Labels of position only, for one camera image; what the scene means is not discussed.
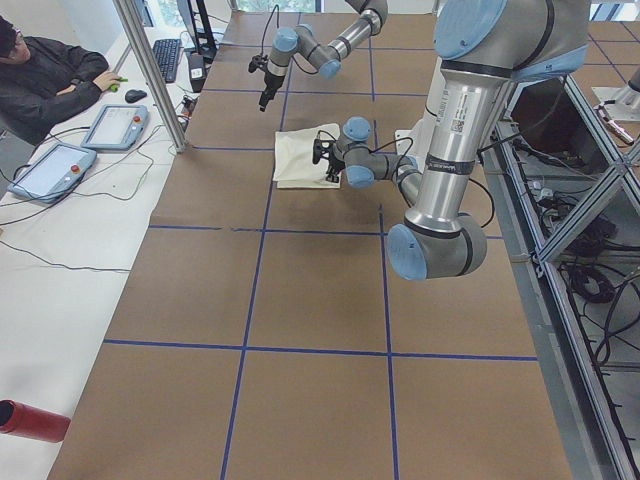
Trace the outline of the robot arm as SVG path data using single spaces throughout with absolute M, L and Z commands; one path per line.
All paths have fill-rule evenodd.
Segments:
M 322 78 L 332 79 L 356 47 L 381 33 L 389 13 L 386 1 L 347 1 L 347 4 L 358 16 L 331 41 L 319 37 L 308 23 L 280 26 L 269 52 L 251 59 L 249 72 L 260 70 L 264 75 L 264 88 L 258 101 L 261 112 L 283 87 L 290 65 L 298 58 L 305 60 Z
M 434 30 L 444 86 L 424 161 L 374 153 L 362 117 L 350 118 L 335 141 L 315 141 L 313 159 L 328 160 L 329 177 L 343 172 L 354 188 L 389 180 L 401 192 L 409 207 L 387 236 L 397 275 L 456 277 L 483 263 L 482 227 L 460 210 L 478 150 L 511 85 L 582 66 L 589 11 L 587 1 L 449 1 Z

